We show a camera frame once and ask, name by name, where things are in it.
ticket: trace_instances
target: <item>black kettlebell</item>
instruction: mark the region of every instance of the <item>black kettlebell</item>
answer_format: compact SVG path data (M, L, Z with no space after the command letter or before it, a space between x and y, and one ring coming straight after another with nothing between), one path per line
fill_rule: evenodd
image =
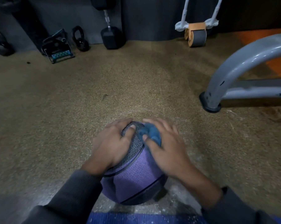
M15 52L12 45L7 42L5 36L0 32L0 55L9 56Z
M77 31L79 31L80 33L80 38L75 37L75 32ZM75 42L78 50L82 52L86 52L90 49L90 45L88 41L84 38L83 29L80 26L76 26L75 28L72 29L72 39Z

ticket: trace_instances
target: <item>orange floor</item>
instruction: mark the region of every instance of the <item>orange floor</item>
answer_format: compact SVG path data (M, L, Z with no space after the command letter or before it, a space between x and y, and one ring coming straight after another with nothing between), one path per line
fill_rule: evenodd
M281 29L271 29L271 30L240 31L240 32L235 32L235 35L243 42L243 44L247 45L257 39L274 34L280 34L280 33L281 33ZM266 64L279 77L281 77L281 57L271 61L267 61Z

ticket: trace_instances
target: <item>sleeve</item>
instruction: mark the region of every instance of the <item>sleeve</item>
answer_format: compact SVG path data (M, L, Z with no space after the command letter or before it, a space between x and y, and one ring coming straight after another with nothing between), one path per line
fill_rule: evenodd
M47 205L33 208L23 224L85 224L101 191L96 177L76 170Z
M223 197L211 209L203 210L202 215L209 224L276 224L267 213L254 211L245 204L230 188L222 189Z

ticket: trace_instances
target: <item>gray metal frame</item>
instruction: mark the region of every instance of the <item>gray metal frame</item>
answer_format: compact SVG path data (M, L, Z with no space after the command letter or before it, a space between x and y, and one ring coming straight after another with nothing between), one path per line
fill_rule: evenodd
M219 112L222 99L281 97L281 79L237 79L249 69L281 57L281 34L252 42L232 54L213 74L199 99L203 108Z

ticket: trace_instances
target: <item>person's left hand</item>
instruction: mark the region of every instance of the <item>person's left hand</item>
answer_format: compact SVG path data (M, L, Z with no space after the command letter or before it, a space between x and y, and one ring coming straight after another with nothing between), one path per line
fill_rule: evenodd
M127 154L135 133L135 125L131 125L125 135L121 136L123 129L132 120L119 119L108 124L94 139L93 154L81 169L92 175L102 176L107 169L117 165Z

